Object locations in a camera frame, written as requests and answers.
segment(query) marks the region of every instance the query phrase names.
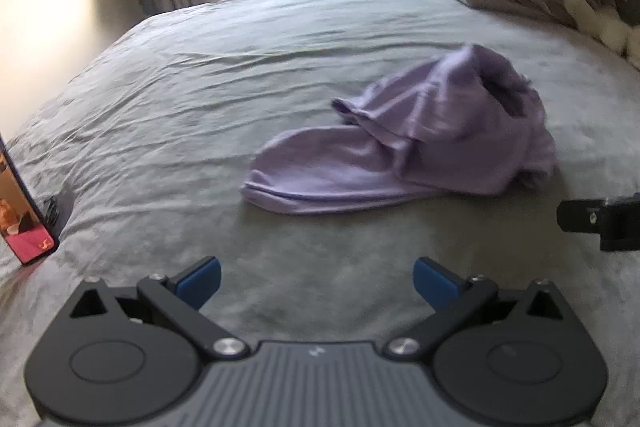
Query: pink screen area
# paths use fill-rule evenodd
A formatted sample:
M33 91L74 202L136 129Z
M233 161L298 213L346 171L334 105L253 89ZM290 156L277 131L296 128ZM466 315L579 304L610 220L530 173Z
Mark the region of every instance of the pink screen area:
M17 235L7 235L4 240L23 263L32 261L53 248L53 238L42 225Z

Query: blue rubber tip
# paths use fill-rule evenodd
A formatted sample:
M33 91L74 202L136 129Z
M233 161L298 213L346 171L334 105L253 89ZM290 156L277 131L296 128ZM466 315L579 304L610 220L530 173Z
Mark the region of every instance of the blue rubber tip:
M215 257L175 285L175 296L195 310L202 308L220 288L222 266Z
M427 304L438 311L459 298L463 287L439 272L436 266L418 259L414 264L414 288Z

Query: gray ribbed plate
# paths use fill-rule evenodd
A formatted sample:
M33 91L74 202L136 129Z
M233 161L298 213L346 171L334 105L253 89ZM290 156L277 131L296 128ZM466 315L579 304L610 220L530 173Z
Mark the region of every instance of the gray ribbed plate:
M54 427L44 422L41 427ZM436 394L417 363L371 343L264 342L211 365L191 396L140 427L477 427Z

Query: circular cover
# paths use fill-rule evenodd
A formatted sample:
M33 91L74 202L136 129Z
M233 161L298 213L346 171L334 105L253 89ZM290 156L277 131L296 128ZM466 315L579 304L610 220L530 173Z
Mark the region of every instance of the circular cover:
M503 323L460 331L436 351L434 376L481 421L566 425L593 412L607 369L585 332Z
M133 323L104 331L92 318L79 319L64 341L38 345L28 360L25 383L41 415L81 425L135 423L170 406L196 379L196 351L176 333Z

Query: white stuffed animal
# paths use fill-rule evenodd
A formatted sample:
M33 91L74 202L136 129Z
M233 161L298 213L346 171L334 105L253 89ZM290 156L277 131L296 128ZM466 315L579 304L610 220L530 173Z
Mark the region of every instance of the white stuffed animal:
M564 0L564 8L581 33L599 40L617 55L626 52L627 60L640 70L640 26L632 28L620 20L613 7L594 10L586 0Z

